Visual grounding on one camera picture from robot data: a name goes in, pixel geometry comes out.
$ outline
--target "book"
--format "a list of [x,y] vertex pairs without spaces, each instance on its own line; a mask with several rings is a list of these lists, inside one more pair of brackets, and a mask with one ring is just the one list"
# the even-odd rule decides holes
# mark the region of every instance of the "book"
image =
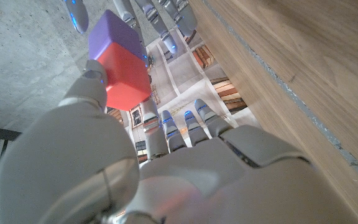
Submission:
[[209,58],[211,59],[211,64],[214,63],[214,59],[215,59],[215,58],[214,58],[214,55],[212,55],[212,53],[209,51],[209,49],[207,48],[207,46],[204,45],[204,46],[202,46],[201,48],[205,51],[206,54],[208,54]]
[[203,56],[203,58],[206,60],[207,64],[205,65],[205,67],[207,67],[208,65],[211,65],[212,64],[211,57],[203,50],[202,47],[199,47],[198,50],[199,50],[200,54]]
[[205,66],[204,66],[203,62],[201,61],[200,57],[198,56],[197,52],[194,51],[193,55],[196,58],[196,60],[197,60],[198,64],[200,65],[200,67],[205,68]]
[[196,48],[197,55],[200,57],[201,61],[204,64],[203,68],[206,68],[208,66],[208,62],[205,60],[203,53],[201,52],[200,48]]

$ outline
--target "robotic hand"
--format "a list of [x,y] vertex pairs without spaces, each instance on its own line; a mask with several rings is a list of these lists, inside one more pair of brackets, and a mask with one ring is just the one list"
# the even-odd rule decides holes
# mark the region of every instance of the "robotic hand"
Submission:
[[195,110],[213,138],[188,111],[193,147],[168,111],[161,124],[142,102],[150,161],[139,169],[124,128],[104,113],[104,68],[86,67],[3,156],[0,223],[109,223],[123,209],[121,223],[358,223],[302,152],[232,128],[203,100]]

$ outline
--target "blue led light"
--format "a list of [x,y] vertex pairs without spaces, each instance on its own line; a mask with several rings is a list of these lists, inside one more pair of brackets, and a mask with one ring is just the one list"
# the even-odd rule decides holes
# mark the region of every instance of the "blue led light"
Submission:
[[204,107],[206,107],[206,105],[204,105],[204,106],[198,108],[198,109],[197,109],[197,112],[199,112],[199,111],[200,111],[201,109],[203,109]]
[[185,121],[188,121],[188,120],[193,119],[193,118],[195,118],[195,117],[194,117],[194,116],[191,116],[191,117],[189,117],[189,118],[186,118]]
[[71,18],[73,19],[74,26],[77,27],[77,21],[75,20],[74,15],[72,13],[70,13],[70,15],[71,15]]
[[163,120],[163,121],[162,121],[162,123],[163,123],[163,124],[165,124],[166,122],[170,121],[171,119],[172,119],[172,118],[171,118],[171,117],[169,117],[169,118],[167,118],[167,119]]
[[167,138],[173,136],[174,134],[175,134],[175,132],[172,132],[172,133],[170,133],[170,134],[167,134]]

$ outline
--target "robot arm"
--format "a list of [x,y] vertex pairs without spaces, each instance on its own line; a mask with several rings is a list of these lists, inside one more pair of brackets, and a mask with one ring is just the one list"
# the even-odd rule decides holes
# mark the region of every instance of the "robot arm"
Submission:
[[0,163],[0,223],[82,223],[119,212],[139,181],[135,149],[104,113],[106,72],[95,60],[59,106]]
[[147,20],[152,24],[154,29],[160,34],[160,37],[168,50],[175,54],[177,52],[176,43],[153,3],[150,0],[135,0],[135,2],[143,10]]

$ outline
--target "robot finger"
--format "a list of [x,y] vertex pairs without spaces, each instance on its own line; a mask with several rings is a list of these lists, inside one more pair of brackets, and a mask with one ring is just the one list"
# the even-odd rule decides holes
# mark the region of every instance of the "robot finger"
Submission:
[[183,140],[183,137],[181,136],[175,122],[173,121],[171,114],[165,110],[161,114],[161,119],[170,152],[174,152],[180,148],[186,147],[186,143]]
[[197,99],[195,101],[195,108],[201,119],[207,125],[212,137],[218,137],[223,132],[232,129],[232,126],[218,116],[203,100]]
[[192,146],[196,146],[199,142],[209,139],[191,111],[186,111],[185,122]]

